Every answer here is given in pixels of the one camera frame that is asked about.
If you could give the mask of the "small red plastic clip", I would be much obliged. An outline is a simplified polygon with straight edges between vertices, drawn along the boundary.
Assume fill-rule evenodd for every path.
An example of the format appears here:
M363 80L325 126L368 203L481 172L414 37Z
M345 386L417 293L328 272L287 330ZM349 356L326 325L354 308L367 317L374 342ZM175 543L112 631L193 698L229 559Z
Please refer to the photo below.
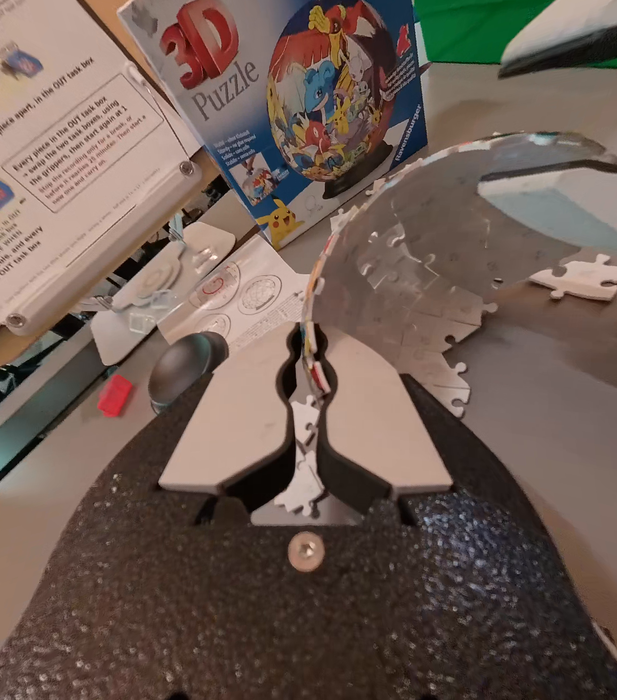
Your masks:
M109 377L98 395L97 410L106 418L119 418L134 392L130 380L116 373Z

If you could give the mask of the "blue puzzle box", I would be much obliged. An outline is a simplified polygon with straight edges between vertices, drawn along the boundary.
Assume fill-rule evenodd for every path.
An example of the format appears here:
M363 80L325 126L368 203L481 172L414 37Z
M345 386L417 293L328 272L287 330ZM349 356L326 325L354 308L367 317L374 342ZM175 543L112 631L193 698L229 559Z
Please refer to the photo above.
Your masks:
M117 14L276 250L427 144L412 1L128 1Z

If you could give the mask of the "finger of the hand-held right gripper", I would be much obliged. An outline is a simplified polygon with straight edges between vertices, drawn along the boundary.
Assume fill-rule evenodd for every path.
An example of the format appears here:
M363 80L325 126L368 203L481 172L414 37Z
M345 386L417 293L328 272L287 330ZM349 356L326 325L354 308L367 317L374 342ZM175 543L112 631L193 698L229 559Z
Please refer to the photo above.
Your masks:
M617 1L553 1L506 45L498 78L617 58Z
M550 238L617 252L617 163L578 160L491 172L477 192Z

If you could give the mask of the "white instruction leaflet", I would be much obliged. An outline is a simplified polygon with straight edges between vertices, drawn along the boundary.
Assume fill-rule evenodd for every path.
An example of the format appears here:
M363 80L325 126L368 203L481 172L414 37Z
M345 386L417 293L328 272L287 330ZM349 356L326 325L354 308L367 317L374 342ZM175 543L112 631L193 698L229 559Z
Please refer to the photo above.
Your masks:
M274 328L298 322L308 279L256 234L182 293L157 328L170 345L194 333L216 333L232 355Z

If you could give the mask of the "white puzzle piece cluster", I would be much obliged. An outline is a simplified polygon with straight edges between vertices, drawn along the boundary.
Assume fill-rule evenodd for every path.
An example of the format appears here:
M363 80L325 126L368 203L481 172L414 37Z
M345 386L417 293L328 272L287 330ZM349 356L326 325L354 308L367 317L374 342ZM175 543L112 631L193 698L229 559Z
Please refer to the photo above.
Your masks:
M617 295L617 266L609 265L610 257L599 253L594 261L571 260L555 276L552 269L541 270L528 281L549 289L549 298L560 301L567 296L583 300L611 302Z

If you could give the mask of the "dark adjacent table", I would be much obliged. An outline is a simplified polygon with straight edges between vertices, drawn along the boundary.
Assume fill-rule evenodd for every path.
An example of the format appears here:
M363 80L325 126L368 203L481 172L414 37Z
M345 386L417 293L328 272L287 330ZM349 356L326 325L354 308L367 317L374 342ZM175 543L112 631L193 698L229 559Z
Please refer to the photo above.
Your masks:
M77 427L150 419L147 397L152 365L166 347L156 330L112 367L101 362L94 337L82 328L61 343L44 363L0 403L0 480L13 470L71 414ZM115 375L132 384L119 416L107 418L98 408L104 389Z

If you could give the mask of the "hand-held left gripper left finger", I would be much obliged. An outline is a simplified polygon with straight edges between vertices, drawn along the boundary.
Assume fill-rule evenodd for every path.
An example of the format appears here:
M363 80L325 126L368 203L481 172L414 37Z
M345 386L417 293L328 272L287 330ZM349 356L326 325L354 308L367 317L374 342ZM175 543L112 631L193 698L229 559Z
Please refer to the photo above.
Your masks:
M204 495L278 495L295 474L289 398L301 349L282 323L222 363L208 382L158 484Z

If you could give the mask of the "wooden board with instruction sheet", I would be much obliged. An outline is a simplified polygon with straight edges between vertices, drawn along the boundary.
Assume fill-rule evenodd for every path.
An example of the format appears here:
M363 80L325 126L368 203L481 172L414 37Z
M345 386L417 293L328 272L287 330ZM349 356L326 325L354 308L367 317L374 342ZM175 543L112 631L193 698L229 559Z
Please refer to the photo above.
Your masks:
M0 366L220 173L120 4L0 1Z

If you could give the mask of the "black round ball stand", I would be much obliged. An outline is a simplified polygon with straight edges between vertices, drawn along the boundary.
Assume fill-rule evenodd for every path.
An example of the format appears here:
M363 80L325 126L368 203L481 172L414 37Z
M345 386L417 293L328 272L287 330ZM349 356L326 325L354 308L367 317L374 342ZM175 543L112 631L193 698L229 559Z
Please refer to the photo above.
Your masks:
M229 346L219 333L205 330L173 342L159 357L148 380L150 405L156 415L165 412L202 377L212 374L229 357Z

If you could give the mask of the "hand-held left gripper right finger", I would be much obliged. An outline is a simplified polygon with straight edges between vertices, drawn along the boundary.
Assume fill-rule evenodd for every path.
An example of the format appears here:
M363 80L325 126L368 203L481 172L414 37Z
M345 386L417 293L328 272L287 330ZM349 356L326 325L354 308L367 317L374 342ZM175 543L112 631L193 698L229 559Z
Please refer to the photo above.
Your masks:
M396 369L350 335L326 335L331 388L321 408L317 462L332 495L448 491L453 479Z

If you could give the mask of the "green plastic bin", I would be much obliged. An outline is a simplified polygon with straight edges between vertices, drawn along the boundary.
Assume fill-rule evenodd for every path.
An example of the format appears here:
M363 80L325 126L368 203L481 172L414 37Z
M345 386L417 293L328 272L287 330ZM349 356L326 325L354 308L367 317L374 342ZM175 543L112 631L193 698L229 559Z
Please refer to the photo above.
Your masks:
M552 1L415 1L431 62L500 65L503 51ZM617 58L578 66L617 68Z

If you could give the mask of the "partly built puzzle ball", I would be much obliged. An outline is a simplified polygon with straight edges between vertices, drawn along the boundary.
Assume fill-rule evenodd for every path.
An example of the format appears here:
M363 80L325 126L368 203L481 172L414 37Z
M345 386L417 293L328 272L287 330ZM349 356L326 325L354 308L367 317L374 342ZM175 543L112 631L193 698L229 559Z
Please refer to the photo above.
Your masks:
M419 158L331 220L302 312L302 360L319 400L331 391L330 328L409 374L456 417L469 402L465 363L445 353L497 311L496 295L570 255L478 194L493 172L578 160L617 164L574 132L489 136Z

